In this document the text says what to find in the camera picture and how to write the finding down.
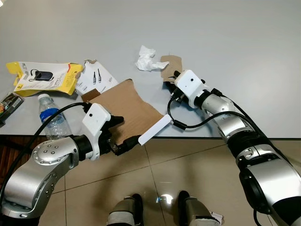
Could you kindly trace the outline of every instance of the cardboard piece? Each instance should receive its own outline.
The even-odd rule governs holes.
[[[182,72],[182,59],[179,56],[174,55],[162,56],[161,62],[165,61],[169,61],[169,65],[167,65],[166,68],[161,72],[163,82],[174,82],[174,71]]]
[[[97,97],[100,95],[100,92],[97,91],[97,89],[93,89],[84,95],[81,96],[81,99],[83,102],[88,102],[89,100],[92,100],[93,98]]]
[[[112,140],[118,145],[129,137],[142,135],[163,117],[139,97],[131,79],[89,101],[101,104],[112,115],[124,117],[122,124],[110,129]]]

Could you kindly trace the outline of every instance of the tiled floor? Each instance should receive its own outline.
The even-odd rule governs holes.
[[[274,143],[301,173],[301,141]],[[222,214],[223,225],[254,226],[238,173],[221,140],[153,139],[119,157],[81,162],[57,183],[40,226],[104,226],[113,206],[133,193],[143,198],[146,226],[174,226],[170,199],[183,189]],[[263,226],[275,225],[265,215],[258,218]]]

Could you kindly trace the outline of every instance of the white tag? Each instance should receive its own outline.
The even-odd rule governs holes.
[[[168,114],[164,115],[158,122],[156,122],[155,125],[150,127],[148,131],[143,133],[139,138],[138,142],[141,145],[144,145],[146,142],[148,142],[154,135],[156,135],[160,130],[162,130],[167,124],[169,124],[171,121],[171,118]]]

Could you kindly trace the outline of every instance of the crumpled tissue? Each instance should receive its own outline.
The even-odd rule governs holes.
[[[152,61],[152,58],[155,55],[155,50],[152,48],[146,48],[145,46],[141,46],[139,51],[139,58],[136,62],[136,66],[141,71],[151,71],[154,69],[164,69],[169,61],[166,62],[156,62]]]

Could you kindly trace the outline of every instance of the bottle cap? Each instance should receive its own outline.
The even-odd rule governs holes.
[[[50,96],[48,95],[48,94],[40,94],[39,96],[38,96],[38,100],[40,100],[41,98],[43,98],[43,97],[48,97],[48,98],[50,98]]]

